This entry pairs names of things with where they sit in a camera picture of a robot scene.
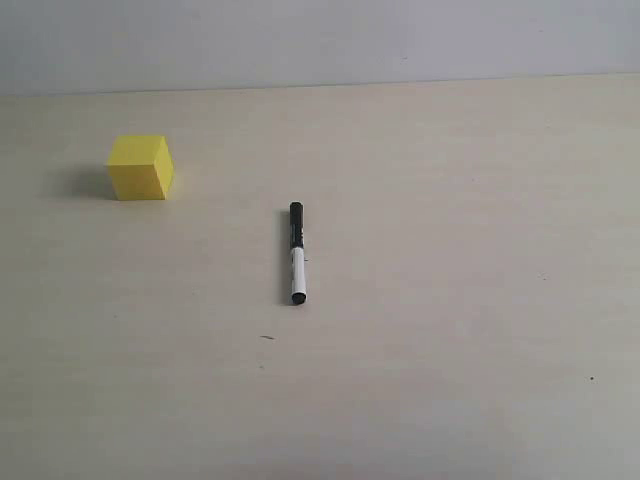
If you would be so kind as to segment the black and white marker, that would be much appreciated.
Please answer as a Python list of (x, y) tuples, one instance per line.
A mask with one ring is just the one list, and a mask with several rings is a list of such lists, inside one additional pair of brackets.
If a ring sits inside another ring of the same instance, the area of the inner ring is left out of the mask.
[(289, 218), (292, 267), (291, 301), (293, 305), (302, 305), (307, 299), (307, 286), (305, 276), (303, 205), (300, 202), (292, 202), (290, 204)]

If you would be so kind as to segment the yellow foam cube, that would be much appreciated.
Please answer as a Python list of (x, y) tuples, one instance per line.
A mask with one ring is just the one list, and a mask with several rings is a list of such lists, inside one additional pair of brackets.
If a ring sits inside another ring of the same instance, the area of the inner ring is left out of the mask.
[(174, 175), (166, 138), (160, 135), (117, 137), (107, 170), (120, 201), (166, 200)]

